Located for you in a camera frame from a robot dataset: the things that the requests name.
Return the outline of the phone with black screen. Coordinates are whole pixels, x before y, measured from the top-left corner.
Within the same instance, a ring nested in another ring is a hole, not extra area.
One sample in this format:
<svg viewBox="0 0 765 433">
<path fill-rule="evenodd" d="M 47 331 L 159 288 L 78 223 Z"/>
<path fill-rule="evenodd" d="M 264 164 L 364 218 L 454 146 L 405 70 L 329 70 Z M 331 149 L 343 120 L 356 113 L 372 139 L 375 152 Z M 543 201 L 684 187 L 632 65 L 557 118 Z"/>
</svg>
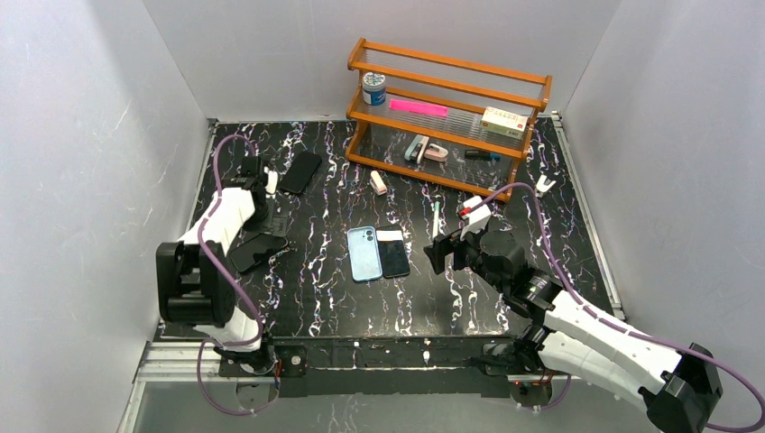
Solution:
<svg viewBox="0 0 765 433">
<path fill-rule="evenodd" d="M 376 230 L 376 237 L 383 278 L 408 276 L 410 262 L 403 232 L 395 227 L 381 227 Z"/>
</svg>

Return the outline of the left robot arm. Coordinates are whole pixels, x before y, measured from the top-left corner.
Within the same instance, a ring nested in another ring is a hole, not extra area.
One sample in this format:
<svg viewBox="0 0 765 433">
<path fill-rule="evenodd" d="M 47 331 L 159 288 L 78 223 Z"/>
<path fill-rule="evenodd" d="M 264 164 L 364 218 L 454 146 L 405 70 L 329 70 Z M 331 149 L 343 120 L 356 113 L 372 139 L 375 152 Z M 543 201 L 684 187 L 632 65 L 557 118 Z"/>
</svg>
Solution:
<svg viewBox="0 0 765 433">
<path fill-rule="evenodd" d="M 222 358 L 253 374 L 271 372 L 277 361 L 262 320 L 238 307 L 233 273 L 267 263 L 289 242 L 271 233 L 257 233 L 239 246 L 234 242 L 243 229 L 260 226 L 270 216 L 267 196 L 275 184 L 268 161 L 245 157 L 190 230 L 160 244 L 155 253 L 161 319 L 206 335 Z"/>
</svg>

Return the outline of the light blue phone case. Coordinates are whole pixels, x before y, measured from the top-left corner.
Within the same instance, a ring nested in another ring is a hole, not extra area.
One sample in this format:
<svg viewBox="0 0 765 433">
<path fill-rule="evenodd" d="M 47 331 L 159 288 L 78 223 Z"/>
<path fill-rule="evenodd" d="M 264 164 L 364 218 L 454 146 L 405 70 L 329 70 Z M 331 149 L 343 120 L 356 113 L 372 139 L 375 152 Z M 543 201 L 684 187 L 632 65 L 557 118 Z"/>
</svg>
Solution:
<svg viewBox="0 0 765 433">
<path fill-rule="evenodd" d="M 355 227 L 347 231 L 347 249 L 352 279 L 356 282 L 375 281 L 383 276 L 375 229 Z"/>
</svg>

